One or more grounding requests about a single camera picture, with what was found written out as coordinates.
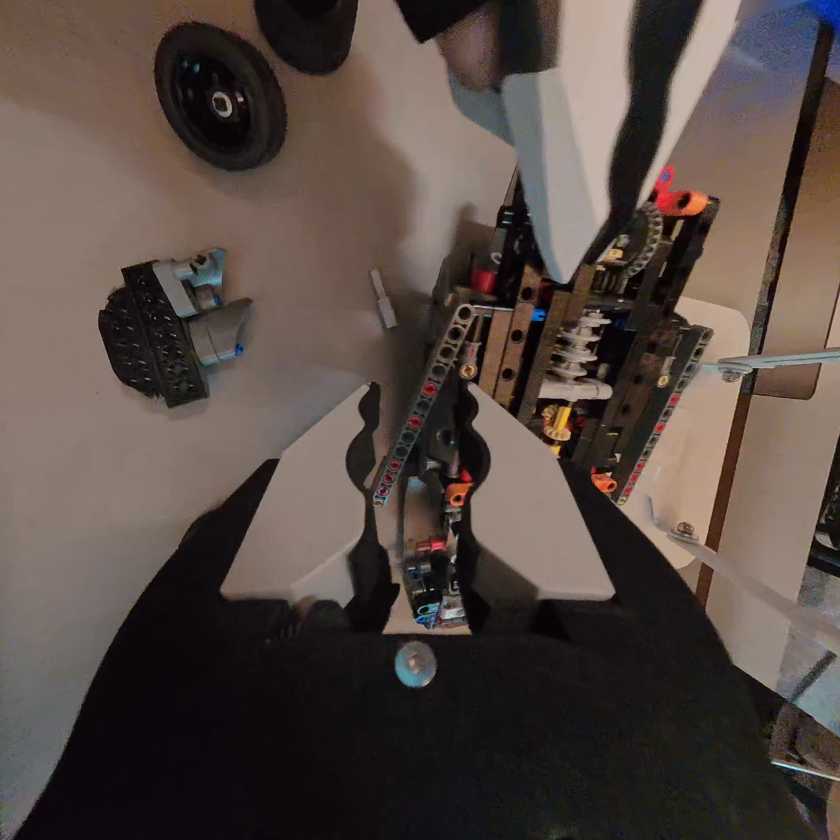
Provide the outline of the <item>small grey lego connector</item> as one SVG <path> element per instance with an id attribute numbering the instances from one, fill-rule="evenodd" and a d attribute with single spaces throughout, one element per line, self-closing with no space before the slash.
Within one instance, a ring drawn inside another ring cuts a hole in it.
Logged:
<path id="1" fill-rule="evenodd" d="M 383 329 L 390 330 L 396 328 L 398 326 L 396 311 L 386 292 L 381 272 L 377 268 L 372 268 L 369 272 L 369 277 Z"/>

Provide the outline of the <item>black lego fender assembly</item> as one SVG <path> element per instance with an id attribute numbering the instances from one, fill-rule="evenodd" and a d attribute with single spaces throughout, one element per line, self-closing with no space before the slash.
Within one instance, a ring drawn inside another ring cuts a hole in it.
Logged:
<path id="1" fill-rule="evenodd" d="M 206 248 L 182 259 L 121 269 L 98 328 L 123 385 L 175 408 L 209 396 L 207 370 L 244 352 L 253 301 L 224 298 L 228 252 Z"/>

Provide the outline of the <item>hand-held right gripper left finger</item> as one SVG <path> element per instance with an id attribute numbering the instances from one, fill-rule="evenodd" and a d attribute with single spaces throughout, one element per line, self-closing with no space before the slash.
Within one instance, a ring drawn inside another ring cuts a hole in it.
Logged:
<path id="1" fill-rule="evenodd" d="M 283 450 L 224 579 L 226 602 L 300 612 L 333 602 L 354 629 L 385 630 L 397 585 L 366 486 L 381 395 L 363 384 Z"/>

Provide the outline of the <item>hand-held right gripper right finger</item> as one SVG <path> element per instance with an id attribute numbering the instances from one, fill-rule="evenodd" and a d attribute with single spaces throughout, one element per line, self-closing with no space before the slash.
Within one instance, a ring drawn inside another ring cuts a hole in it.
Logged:
<path id="1" fill-rule="evenodd" d="M 525 629 L 545 605 L 609 603 L 614 585 L 558 457 L 474 384 L 459 394 L 459 449 L 474 481 L 459 543 L 470 627 Z"/>

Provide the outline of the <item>lego car chassis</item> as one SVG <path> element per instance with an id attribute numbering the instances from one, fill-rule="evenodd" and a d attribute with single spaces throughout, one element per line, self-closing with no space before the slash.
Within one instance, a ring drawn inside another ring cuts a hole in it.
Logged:
<path id="1" fill-rule="evenodd" d="M 404 497 L 403 475 L 426 489 L 437 530 L 400 562 L 414 622 L 467 624 L 456 562 L 460 521 L 476 486 L 458 419 L 477 385 L 569 460 L 610 501 L 629 502 L 713 331 L 677 312 L 720 200 L 673 187 L 667 166 L 604 257 L 569 290 L 549 277 L 511 179 L 486 253 L 447 257 L 433 299 L 423 377 L 394 444 L 376 471 L 375 509 Z"/>

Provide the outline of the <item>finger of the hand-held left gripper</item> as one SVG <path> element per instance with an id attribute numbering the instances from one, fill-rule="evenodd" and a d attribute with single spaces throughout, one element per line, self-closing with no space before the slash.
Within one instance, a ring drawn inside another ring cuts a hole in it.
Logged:
<path id="1" fill-rule="evenodd" d="M 740 1 L 628 2 L 623 215 L 650 192 L 717 67 Z"/>
<path id="2" fill-rule="evenodd" d="M 503 74 L 501 98 L 542 262 L 552 280 L 569 282 L 593 246 L 603 252 L 603 230 L 627 218 L 629 9 L 628 2 L 560 3 L 555 66 Z"/>

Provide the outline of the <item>black lego wheel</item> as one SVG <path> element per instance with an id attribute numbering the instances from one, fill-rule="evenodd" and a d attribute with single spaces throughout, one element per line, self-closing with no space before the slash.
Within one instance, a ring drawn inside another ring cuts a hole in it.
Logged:
<path id="1" fill-rule="evenodd" d="M 254 8 L 265 40 L 291 67 L 326 76 L 348 58 L 357 1 L 254 1 Z"/>
<path id="2" fill-rule="evenodd" d="M 177 137 L 219 170 L 254 170 L 286 140 L 275 72 L 256 47 L 225 29 L 198 22 L 170 29 L 155 52 L 154 84 Z"/>

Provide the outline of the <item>white metal stand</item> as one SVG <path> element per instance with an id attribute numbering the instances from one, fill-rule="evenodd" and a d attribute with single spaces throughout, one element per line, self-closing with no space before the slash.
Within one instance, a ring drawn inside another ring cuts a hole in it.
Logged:
<path id="1" fill-rule="evenodd" d="M 683 297 L 676 308 L 691 323 L 712 328 L 700 371 L 680 397 L 643 470 L 621 506 L 678 571 L 698 565 L 687 546 L 669 534 L 681 522 L 698 543 L 710 543 L 712 511 L 725 469 L 741 395 L 707 369 L 747 354 L 749 327 L 734 309 Z M 731 647 L 779 645 L 789 618 L 758 597 L 794 602 L 805 572 L 817 506 L 838 436 L 839 364 L 813 364 L 815 391 L 808 400 L 753 395 L 723 518 L 717 560 L 736 580 L 713 571 L 707 606 Z"/>

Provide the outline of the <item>person's left hand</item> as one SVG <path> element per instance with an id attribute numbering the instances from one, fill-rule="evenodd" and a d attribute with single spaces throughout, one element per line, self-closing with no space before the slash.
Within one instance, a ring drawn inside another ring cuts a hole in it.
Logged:
<path id="1" fill-rule="evenodd" d="M 498 88 L 503 78 L 498 13 L 485 5 L 434 38 L 448 70 L 466 89 Z"/>

